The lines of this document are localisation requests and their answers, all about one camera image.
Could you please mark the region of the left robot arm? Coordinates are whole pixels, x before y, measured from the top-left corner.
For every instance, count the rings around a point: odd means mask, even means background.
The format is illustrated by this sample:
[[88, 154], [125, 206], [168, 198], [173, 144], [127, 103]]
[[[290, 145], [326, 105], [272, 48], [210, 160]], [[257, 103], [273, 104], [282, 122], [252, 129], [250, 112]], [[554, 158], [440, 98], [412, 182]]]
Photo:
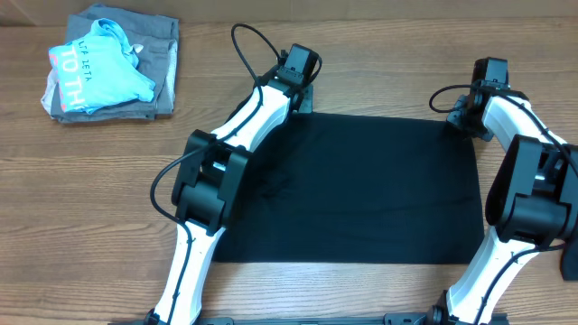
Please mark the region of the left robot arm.
[[229, 228], [250, 156], [293, 113], [308, 113], [312, 82], [321, 68], [276, 64], [257, 78], [252, 92], [226, 122], [206, 133], [194, 131], [183, 155], [155, 177], [159, 184], [177, 171], [171, 202], [177, 237], [161, 299], [146, 324], [193, 324], [200, 317], [202, 292], [219, 240]]

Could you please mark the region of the black t-shirt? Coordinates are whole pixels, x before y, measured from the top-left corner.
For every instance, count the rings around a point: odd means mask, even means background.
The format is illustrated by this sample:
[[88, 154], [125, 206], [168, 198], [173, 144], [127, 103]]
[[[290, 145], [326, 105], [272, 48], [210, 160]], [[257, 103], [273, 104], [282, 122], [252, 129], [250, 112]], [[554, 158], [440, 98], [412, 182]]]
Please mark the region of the black t-shirt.
[[217, 262], [467, 264], [484, 237], [472, 141], [437, 121], [292, 116], [237, 206]]

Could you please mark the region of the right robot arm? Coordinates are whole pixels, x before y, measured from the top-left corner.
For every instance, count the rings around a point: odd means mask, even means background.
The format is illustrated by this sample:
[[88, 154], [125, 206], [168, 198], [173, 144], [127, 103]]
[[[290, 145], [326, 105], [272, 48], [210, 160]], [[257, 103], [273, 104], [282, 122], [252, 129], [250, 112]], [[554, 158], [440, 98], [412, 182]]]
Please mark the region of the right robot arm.
[[486, 200], [488, 231], [425, 324], [506, 323], [493, 310], [521, 269], [577, 236], [576, 146], [552, 133], [523, 93], [470, 90], [454, 106], [453, 121], [474, 136], [496, 138], [506, 155]]

